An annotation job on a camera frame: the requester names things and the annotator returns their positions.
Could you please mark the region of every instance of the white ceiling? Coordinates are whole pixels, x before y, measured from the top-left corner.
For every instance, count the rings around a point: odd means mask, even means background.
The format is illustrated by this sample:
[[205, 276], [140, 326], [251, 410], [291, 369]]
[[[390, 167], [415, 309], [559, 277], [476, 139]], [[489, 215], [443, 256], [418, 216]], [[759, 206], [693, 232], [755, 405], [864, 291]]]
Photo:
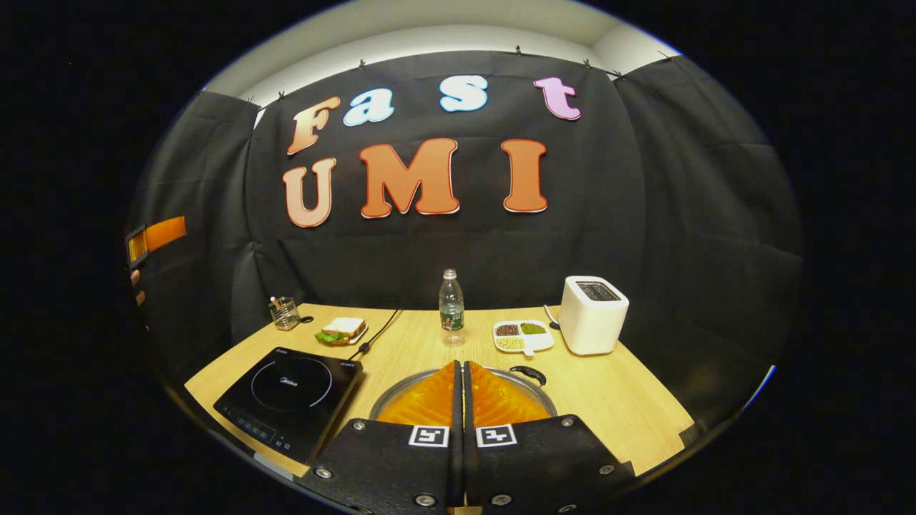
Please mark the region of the white ceiling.
[[214, 77], [207, 89], [238, 95], [254, 79], [308, 56], [405, 28], [509, 27], [592, 47], [621, 23], [571, 0], [354, 0], [308, 18], [252, 49]]

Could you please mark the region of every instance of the black fabric curtain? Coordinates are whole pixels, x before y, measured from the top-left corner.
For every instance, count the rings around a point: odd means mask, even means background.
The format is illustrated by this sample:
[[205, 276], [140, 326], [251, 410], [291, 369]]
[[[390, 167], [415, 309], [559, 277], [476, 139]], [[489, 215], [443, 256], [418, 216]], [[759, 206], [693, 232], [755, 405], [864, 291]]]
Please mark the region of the black fabric curtain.
[[[445, 113], [440, 82], [486, 77], [487, 104]], [[582, 117], [552, 115], [532, 82], [562, 78]], [[395, 113], [347, 126], [373, 88]], [[341, 105], [313, 146], [290, 156], [296, 113]], [[565, 60], [468, 51], [374, 63], [265, 109], [194, 97], [139, 183], [125, 230], [185, 216], [188, 235], [151, 255], [142, 310], [164, 368], [189, 378], [269, 323], [269, 296], [334, 305], [435, 309], [456, 268], [467, 309], [559, 303], [563, 279], [603, 277], [630, 299], [621, 341], [685, 406], [713, 425], [733, 413], [778, 357], [797, 303], [801, 233], [774, 148], [738, 102], [684, 57], [609, 80]], [[405, 165], [434, 137], [452, 156], [458, 213], [411, 207], [365, 219], [362, 149], [389, 144]], [[542, 213], [510, 213], [500, 144], [542, 143]], [[282, 175], [337, 161], [321, 225], [289, 219]], [[316, 202], [314, 174], [304, 204]]]
[[637, 135], [647, 214], [620, 339], [712, 426], [748, 400], [789, 334], [802, 273], [791, 185], [750, 115], [683, 56], [614, 86]]
[[125, 233], [185, 217], [188, 234], [150, 254], [138, 285], [157, 365], [180, 383], [231, 347], [230, 313], [259, 288], [243, 195], [257, 109], [195, 95], [152, 153], [126, 221]]

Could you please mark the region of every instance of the screw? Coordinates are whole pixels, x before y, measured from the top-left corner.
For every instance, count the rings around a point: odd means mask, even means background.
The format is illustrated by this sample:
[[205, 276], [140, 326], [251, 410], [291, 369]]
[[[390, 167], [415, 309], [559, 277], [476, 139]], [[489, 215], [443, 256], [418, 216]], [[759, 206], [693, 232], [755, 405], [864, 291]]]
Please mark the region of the screw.
[[432, 506], [433, 504], [436, 504], [436, 498], [426, 494], [418, 495], [417, 497], [413, 498], [413, 500], [421, 506]]

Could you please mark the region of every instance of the orange letter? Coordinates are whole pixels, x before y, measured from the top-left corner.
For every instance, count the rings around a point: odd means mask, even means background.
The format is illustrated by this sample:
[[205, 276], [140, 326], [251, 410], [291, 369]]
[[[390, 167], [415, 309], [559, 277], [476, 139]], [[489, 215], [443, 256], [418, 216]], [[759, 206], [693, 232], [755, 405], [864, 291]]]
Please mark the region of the orange letter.
[[322, 130], [328, 124], [328, 109], [335, 109], [341, 104], [338, 96], [332, 96], [320, 104], [299, 111], [292, 117], [296, 120], [296, 131], [293, 133], [292, 145], [287, 149], [288, 155], [293, 155], [303, 148], [308, 148], [318, 141], [318, 137], [311, 133], [313, 128]]
[[540, 194], [540, 157], [547, 148], [530, 139], [509, 139], [502, 149], [509, 155], [512, 187], [503, 207], [512, 213], [538, 213], [547, 209], [547, 199]]
[[337, 159], [322, 159], [311, 165], [311, 170], [318, 176], [318, 202], [315, 209], [306, 209], [302, 203], [302, 178], [308, 171], [304, 166], [288, 170], [283, 174], [287, 185], [287, 213], [289, 220], [299, 227], [321, 225], [331, 213], [331, 170]]
[[417, 189], [423, 193], [417, 201], [420, 214], [449, 214], [458, 211], [458, 199], [452, 196], [452, 153], [458, 142], [448, 137], [427, 139], [405, 168], [390, 145], [364, 148], [359, 158], [365, 162], [365, 218], [384, 218], [391, 214], [385, 202], [385, 190], [401, 214], [410, 209]]

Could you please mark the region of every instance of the white toaster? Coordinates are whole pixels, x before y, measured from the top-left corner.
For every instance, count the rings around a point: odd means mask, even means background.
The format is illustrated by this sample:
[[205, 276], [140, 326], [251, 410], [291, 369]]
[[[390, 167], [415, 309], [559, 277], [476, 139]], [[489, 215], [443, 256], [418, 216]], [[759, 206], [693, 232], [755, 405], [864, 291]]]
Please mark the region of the white toaster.
[[627, 297], [600, 277], [566, 278], [557, 321], [566, 346], [581, 356], [613, 351], [628, 307]]

